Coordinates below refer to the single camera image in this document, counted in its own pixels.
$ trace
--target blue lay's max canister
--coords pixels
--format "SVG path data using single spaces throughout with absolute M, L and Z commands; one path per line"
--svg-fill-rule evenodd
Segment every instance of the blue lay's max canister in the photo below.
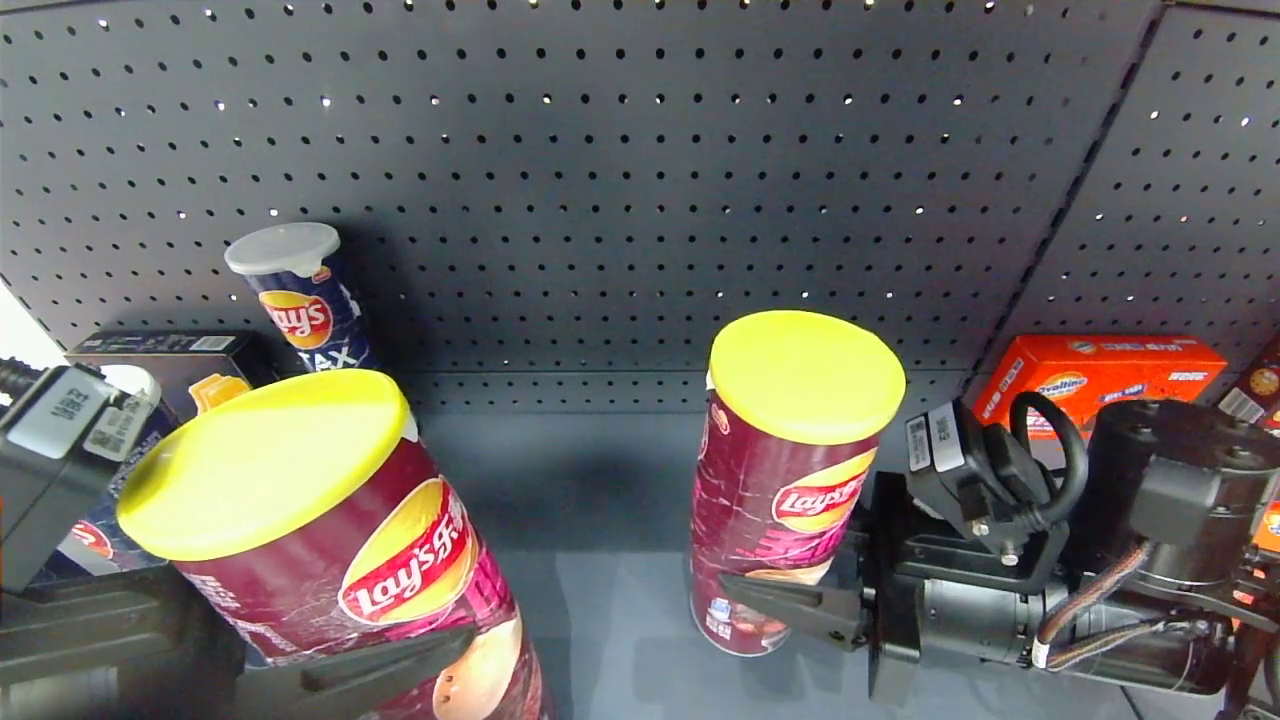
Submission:
M 330 225 L 287 223 L 246 234 L 223 255 L 311 372 L 380 366 L 343 281 L 339 245 Z

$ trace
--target black box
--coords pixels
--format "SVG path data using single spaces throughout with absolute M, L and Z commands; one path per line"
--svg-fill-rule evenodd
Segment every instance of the black box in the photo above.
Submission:
M 67 352 L 67 360 L 147 370 L 183 423 L 234 395 L 279 379 L 251 331 L 102 331 Z

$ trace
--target white plastic lid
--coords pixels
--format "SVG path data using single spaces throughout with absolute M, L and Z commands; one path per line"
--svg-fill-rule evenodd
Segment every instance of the white plastic lid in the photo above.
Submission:
M 141 397 L 155 405 L 160 401 L 160 383 L 155 375 L 137 365 L 102 365 L 102 377 L 116 389 Z
M 223 254 L 233 273 L 265 275 L 291 272 L 308 278 L 338 250 L 338 231 L 324 223 L 285 223 L 251 232 Z

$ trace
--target barcode label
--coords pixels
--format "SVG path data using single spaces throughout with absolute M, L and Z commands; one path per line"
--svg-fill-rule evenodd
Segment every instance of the barcode label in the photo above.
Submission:
M 110 410 L 108 410 L 108 413 L 113 413 L 115 415 L 120 414 L 120 411 L 116 410 L 115 407 L 111 407 Z M 124 438 L 120 436 L 106 433 L 104 430 L 93 430 L 88 436 L 88 445 L 115 455 L 122 450 L 124 450 Z
M 192 350 L 224 350 L 236 338 L 228 334 L 209 334 L 191 345 Z
M 9 442 L 60 460 L 76 445 L 115 388 L 79 368 L 68 368 L 9 430 Z
M 951 404 L 929 410 L 929 445 L 933 446 L 933 466 L 940 473 L 964 465 L 959 432 Z
M 128 397 L 120 407 L 108 407 L 90 430 L 84 450 L 123 462 L 133 450 L 133 443 L 137 442 L 143 421 L 151 415 L 152 409 L 154 405 L 136 396 Z
M 913 473 L 933 462 L 929 455 L 929 419 L 920 415 L 906 424 L 906 461 Z
M 1252 397 L 1244 395 L 1238 387 L 1233 387 L 1231 392 L 1226 393 L 1222 402 L 1217 404 L 1217 407 L 1231 415 L 1233 418 L 1239 418 L 1245 423 L 1257 423 L 1258 418 L 1262 418 L 1265 410 L 1261 405 L 1253 401 Z

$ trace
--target yellow plastic lid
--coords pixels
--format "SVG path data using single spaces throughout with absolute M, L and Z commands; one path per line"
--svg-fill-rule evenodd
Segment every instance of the yellow plastic lid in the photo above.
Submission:
M 806 445 L 878 433 L 906 392 L 902 364 L 881 338 L 803 310 L 756 313 L 726 325 L 712 343 L 710 378 L 740 418 Z
M 182 425 L 142 459 L 120 493 L 120 528 L 169 560 L 260 547 L 364 484 L 408 418 L 396 382 L 374 370 L 251 391 Z

